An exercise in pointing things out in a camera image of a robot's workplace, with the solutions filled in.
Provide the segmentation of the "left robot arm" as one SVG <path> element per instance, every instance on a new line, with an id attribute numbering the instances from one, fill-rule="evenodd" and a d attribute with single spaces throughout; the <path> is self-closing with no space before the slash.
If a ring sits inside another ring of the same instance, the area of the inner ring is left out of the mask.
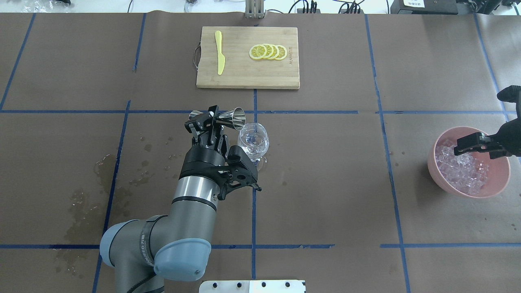
<path id="1" fill-rule="evenodd" d="M 240 129 L 240 108 L 192 111 L 192 134 L 168 214 L 131 219 L 108 228 L 99 244 L 102 261 L 115 270 L 116 293 L 163 293 L 165 280 L 193 282 L 205 273 L 220 200 L 233 190 L 238 167 L 229 165 L 224 128 Z"/>

